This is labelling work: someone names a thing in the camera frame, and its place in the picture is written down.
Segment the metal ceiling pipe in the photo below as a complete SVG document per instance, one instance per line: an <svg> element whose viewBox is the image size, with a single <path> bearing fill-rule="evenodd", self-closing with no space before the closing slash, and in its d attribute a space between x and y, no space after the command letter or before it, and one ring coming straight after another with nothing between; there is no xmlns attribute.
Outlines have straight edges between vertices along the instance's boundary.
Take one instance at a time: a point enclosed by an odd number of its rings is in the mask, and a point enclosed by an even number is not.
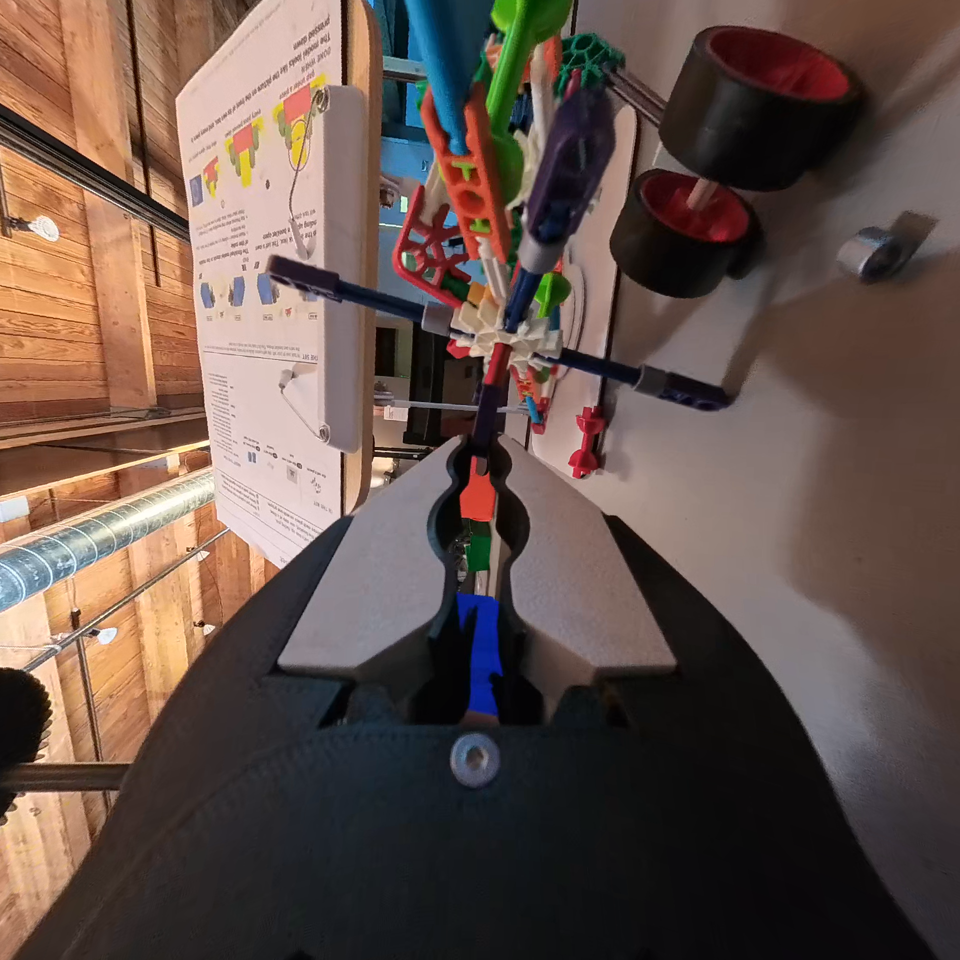
<svg viewBox="0 0 960 960"><path fill-rule="evenodd" d="M168 564L149 580L136 586L128 594L124 595L100 614L80 623L74 630L61 634L59 639L54 639L50 643L40 647L39 654L19 668L31 673L46 663L54 660L55 657L64 653L72 645L86 639L87 637L92 637L93 635L100 633L99 628L101 624L113 617L126 606L133 603L140 596L147 594L154 586L162 583L183 566L201 560L202 554L209 553L210 547L216 544L222 539L222 537L230 532L230 528L226 527L221 531L211 535L195 548L188 550L185 555Z"/></svg>

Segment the red toy wheel black tyre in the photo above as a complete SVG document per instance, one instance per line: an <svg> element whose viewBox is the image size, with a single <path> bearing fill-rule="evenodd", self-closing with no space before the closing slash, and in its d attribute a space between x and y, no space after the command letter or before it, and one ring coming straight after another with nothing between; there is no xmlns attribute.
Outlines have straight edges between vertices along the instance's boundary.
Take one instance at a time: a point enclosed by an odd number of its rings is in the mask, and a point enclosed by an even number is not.
<svg viewBox="0 0 960 960"><path fill-rule="evenodd" d="M618 269L655 294L697 299L720 282L742 280L765 250L757 211L736 191L717 186L702 209L689 207L698 179L651 169L630 185L609 237Z"/></svg>
<svg viewBox="0 0 960 960"><path fill-rule="evenodd" d="M723 25L693 39L658 134L701 179L785 190L850 136L867 91L844 63L773 30Z"/></svg>

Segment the colourful toy construction model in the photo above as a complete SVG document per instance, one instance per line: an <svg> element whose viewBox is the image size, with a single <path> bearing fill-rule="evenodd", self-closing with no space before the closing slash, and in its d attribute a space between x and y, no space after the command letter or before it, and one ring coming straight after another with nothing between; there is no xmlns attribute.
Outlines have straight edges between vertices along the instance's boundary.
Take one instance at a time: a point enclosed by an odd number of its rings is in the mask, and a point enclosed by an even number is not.
<svg viewBox="0 0 960 960"><path fill-rule="evenodd" d="M646 87L637 85L619 67L605 68L605 85L619 90L626 101L639 109L651 105L651 122L659 130L666 102L660 103ZM588 200L600 186L616 145L614 110L610 98L599 88L580 88L570 93L558 108L550 126L541 160L536 169L531 197L524 207L523 233L518 247L517 270L505 306L495 326L476 331L467 328L466 307L453 313L450 307L430 313L408 299L379 294L373 289L346 282L335 272L273 256L268 261L271 281L318 295L331 302L376 306L395 317L417 323L435 335L458 331L466 334L475 348L490 347L490 360L479 406L474 417L470 452L485 469L491 445L497 438L498 404L509 363L515 367L534 362L560 366L630 386L635 392L662 402L701 412L727 409L733 398L721 387L682 376L647 364L628 366L562 346L559 332L543 333L533 340L532 315L535 293L545 283L547 268L560 261L561 243L568 241L581 225ZM698 182L688 206L702 210L717 186L725 186L692 174ZM725 186L740 196L741 189Z"/></svg>

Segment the black ceiling light rail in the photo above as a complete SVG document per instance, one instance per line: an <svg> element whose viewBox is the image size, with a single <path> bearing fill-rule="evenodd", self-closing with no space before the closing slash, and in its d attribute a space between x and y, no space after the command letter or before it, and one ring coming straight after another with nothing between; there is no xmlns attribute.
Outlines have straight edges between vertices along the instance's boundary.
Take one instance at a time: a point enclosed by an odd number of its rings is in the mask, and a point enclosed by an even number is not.
<svg viewBox="0 0 960 960"><path fill-rule="evenodd" d="M134 219L183 243L190 243L189 224L183 216L5 105L1 106L1 146L107 201Z"/></svg>

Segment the red toy connector piece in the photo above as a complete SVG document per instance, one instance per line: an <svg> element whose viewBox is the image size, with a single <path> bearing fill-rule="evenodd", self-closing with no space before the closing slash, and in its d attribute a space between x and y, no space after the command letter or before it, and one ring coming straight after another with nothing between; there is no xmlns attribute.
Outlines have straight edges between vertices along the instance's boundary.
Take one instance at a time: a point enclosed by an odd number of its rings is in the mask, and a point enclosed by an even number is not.
<svg viewBox="0 0 960 960"><path fill-rule="evenodd" d="M580 444L571 453L568 466L572 478L581 480L592 476L600 467L597 444L607 428L603 407L584 406L582 412L576 415L575 424L580 431Z"/></svg>

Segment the small blue plastic bin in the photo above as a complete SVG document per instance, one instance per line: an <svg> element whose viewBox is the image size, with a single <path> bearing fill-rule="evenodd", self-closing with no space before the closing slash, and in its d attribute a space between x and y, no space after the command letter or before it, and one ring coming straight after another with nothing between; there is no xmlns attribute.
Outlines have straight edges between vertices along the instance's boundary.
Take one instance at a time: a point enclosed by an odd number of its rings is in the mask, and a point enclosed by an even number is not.
<svg viewBox="0 0 960 960"><path fill-rule="evenodd" d="M492 676L501 676L498 639L498 601L490 596L457 594L457 610L462 630L473 623L469 666L467 710L492 722L498 721L498 705Z"/></svg>

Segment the small grey toy spacer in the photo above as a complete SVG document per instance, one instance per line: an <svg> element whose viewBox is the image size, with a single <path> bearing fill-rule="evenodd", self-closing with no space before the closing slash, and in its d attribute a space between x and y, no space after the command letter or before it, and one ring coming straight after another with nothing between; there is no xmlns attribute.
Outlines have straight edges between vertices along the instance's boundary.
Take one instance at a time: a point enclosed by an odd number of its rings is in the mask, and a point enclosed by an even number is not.
<svg viewBox="0 0 960 960"><path fill-rule="evenodd" d="M863 284L886 282L906 267L915 246L904 234L880 226L867 226L840 246L836 263Z"/></svg>

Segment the orange plastic bin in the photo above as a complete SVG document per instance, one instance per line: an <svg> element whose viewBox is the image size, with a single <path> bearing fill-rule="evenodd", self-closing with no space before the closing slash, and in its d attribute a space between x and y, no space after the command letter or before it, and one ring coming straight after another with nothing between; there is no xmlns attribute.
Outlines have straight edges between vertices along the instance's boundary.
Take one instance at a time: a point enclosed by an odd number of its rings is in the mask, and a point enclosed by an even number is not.
<svg viewBox="0 0 960 960"><path fill-rule="evenodd" d="M468 482L460 493L461 518L467 522L490 523L496 512L497 492L490 473L482 473L479 466L479 459L473 457Z"/></svg>

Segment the silver ventilation duct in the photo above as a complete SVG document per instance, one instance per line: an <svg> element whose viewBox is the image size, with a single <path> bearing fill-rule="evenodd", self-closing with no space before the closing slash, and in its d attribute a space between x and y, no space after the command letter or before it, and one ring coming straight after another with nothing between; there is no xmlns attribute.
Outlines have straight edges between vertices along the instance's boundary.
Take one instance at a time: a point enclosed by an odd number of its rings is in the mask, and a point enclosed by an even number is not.
<svg viewBox="0 0 960 960"><path fill-rule="evenodd" d="M213 502L208 468L18 537L1 550L1 611L43 594Z"/></svg>

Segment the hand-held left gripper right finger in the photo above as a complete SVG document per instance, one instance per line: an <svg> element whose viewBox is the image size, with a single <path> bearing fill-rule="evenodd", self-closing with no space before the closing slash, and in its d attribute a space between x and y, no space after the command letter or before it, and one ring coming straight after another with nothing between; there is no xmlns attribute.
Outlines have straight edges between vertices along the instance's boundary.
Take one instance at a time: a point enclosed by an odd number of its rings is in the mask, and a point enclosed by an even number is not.
<svg viewBox="0 0 960 960"><path fill-rule="evenodd" d="M570 689L666 676L669 649L602 510L516 440L494 450L501 611L518 673L555 713Z"/></svg>

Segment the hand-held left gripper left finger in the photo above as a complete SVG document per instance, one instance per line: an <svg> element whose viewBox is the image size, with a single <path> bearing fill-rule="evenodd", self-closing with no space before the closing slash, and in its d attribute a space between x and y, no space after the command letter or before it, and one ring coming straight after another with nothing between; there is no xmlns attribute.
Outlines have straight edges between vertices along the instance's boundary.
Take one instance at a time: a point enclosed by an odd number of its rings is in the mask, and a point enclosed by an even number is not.
<svg viewBox="0 0 960 960"><path fill-rule="evenodd" d="M277 659L336 722L354 691L378 689L414 722L464 717L464 634L450 540L464 439L434 450L348 519Z"/></svg>

